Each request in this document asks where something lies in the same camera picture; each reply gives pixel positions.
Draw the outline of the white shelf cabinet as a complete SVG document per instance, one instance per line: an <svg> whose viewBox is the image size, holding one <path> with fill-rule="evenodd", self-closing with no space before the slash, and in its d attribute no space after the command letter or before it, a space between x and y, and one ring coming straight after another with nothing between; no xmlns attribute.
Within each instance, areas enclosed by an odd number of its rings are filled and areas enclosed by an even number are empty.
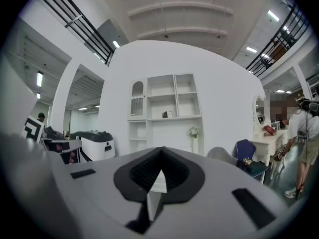
<svg viewBox="0 0 319 239"><path fill-rule="evenodd" d="M161 146L193 152L193 138L187 132L194 126L200 128L198 154L204 155L202 112L194 75L192 73L171 74L146 79L147 97L175 94L178 117L170 119L147 119L146 117L145 120L128 119L130 152Z"/></svg>

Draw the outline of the white shelf compartment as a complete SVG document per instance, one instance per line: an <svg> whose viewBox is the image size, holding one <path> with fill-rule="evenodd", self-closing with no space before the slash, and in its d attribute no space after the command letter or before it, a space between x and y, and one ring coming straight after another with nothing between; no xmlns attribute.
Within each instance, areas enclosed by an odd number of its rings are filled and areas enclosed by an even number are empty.
<svg viewBox="0 0 319 239"><path fill-rule="evenodd" d="M177 115L177 104L175 94L147 97L147 119L162 119L162 113L172 111L173 118Z"/></svg>

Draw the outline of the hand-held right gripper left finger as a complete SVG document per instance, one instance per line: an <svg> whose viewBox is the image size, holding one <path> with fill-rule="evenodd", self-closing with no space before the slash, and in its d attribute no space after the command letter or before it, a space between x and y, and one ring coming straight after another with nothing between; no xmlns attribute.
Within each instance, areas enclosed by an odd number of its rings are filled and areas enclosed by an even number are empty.
<svg viewBox="0 0 319 239"><path fill-rule="evenodd" d="M55 208L53 236L57 239L162 239L162 225L154 222L144 234L127 225L136 222L141 203L128 201L114 183L123 165L145 156L148 148L124 156L65 165L53 155L53 178L59 205Z"/></svg>

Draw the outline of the red book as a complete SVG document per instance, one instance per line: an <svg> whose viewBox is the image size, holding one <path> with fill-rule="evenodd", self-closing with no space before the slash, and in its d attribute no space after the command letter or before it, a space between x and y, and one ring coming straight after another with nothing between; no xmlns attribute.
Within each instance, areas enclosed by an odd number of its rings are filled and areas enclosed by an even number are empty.
<svg viewBox="0 0 319 239"><path fill-rule="evenodd" d="M271 126L266 125L263 127L263 130L266 131L269 135L274 136L277 134L277 131L273 129Z"/></svg>

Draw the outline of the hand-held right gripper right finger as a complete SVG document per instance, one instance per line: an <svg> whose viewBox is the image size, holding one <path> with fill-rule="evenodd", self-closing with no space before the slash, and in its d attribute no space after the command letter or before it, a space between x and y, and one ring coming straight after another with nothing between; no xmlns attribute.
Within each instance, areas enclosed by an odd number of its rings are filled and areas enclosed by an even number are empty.
<svg viewBox="0 0 319 239"><path fill-rule="evenodd" d="M150 239L267 239L289 223L291 211L272 189L229 163L174 149L205 173L200 191L187 203L165 205L145 233ZM232 192L248 189L275 219L258 228Z"/></svg>

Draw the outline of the oval white mirror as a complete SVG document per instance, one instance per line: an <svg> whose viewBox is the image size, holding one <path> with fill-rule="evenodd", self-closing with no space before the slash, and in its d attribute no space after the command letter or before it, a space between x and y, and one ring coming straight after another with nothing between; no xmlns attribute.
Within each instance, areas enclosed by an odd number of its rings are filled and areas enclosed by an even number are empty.
<svg viewBox="0 0 319 239"><path fill-rule="evenodd" d="M253 109L253 139L264 137L265 101L260 95L255 95L252 103Z"/></svg>

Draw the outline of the white ribbed glass cabinet door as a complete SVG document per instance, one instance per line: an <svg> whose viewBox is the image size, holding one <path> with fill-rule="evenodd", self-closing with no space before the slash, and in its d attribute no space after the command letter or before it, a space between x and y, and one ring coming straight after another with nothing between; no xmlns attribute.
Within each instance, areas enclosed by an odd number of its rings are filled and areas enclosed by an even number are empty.
<svg viewBox="0 0 319 239"><path fill-rule="evenodd" d="M129 100L129 120L145 120L147 117L147 79L132 81Z"/></svg>

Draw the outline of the white vanity table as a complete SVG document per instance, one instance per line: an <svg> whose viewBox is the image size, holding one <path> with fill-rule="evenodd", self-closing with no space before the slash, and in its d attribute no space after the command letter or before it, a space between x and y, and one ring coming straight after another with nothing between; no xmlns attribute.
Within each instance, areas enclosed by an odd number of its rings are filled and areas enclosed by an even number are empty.
<svg viewBox="0 0 319 239"><path fill-rule="evenodd" d="M253 155L254 161L262 161L271 170L270 179L273 179L275 173L279 173L285 167L285 158L281 161L275 161L274 157L279 150L288 142L287 130L279 130L274 136L266 135L262 139L252 140L252 144L256 147Z"/></svg>

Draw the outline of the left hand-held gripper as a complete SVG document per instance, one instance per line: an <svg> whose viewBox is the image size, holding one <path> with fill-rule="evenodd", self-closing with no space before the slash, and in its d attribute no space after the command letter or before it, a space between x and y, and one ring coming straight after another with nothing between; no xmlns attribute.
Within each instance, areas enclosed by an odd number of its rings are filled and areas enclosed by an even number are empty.
<svg viewBox="0 0 319 239"><path fill-rule="evenodd" d="M29 138L35 143L40 144L48 151L58 153L64 163L70 163L70 152L66 150L77 150L82 147L80 139L66 140L64 135L52 127L44 127L44 123L29 116L24 124L24 129L21 133L22 137Z"/></svg>

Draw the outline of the grey chair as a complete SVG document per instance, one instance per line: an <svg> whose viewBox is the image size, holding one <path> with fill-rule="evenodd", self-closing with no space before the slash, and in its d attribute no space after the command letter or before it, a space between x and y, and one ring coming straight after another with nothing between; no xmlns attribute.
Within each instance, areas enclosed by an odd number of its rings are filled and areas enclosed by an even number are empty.
<svg viewBox="0 0 319 239"><path fill-rule="evenodd" d="M230 155L223 147L214 147L209 152L207 157L217 159L234 166L237 165L238 159Z"/></svg>

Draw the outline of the white and black robot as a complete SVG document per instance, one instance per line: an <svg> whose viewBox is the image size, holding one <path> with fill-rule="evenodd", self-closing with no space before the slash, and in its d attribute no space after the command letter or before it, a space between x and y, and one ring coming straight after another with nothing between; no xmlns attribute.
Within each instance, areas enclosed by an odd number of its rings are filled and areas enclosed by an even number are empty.
<svg viewBox="0 0 319 239"><path fill-rule="evenodd" d="M114 140L105 131L77 131L70 139L79 139L82 146L77 150L79 163L105 160L115 157Z"/></svg>

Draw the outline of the black railing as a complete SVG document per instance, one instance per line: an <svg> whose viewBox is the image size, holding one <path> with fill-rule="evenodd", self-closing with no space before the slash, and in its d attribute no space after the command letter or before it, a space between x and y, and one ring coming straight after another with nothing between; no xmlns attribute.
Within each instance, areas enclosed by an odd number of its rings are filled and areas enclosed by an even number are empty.
<svg viewBox="0 0 319 239"><path fill-rule="evenodd" d="M41 0L58 19L100 61L109 66L114 54L108 42L97 31L73 0Z"/></svg>
<svg viewBox="0 0 319 239"><path fill-rule="evenodd" d="M310 26L309 20L296 3L288 8L290 12L280 28L266 46L257 53L257 57L246 67L246 70L256 77L261 76L283 57Z"/></svg>

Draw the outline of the blue chair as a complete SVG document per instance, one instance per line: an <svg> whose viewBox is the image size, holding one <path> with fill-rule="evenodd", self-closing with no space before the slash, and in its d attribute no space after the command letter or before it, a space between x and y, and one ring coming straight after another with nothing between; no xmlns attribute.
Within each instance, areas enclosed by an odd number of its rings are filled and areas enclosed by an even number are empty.
<svg viewBox="0 0 319 239"><path fill-rule="evenodd" d="M267 166L263 157L259 157L259 156L255 155L256 154L256 147L253 143L251 143L247 139L238 141L236 143L236 151L237 151L237 159L238 159L236 166L238 168L240 168L241 170L243 170L244 172L246 172L246 166L243 163L244 158L252 159L255 162L261 161ZM260 182L264 183L265 172L257 177L254 177L254 178L260 179Z"/></svg>

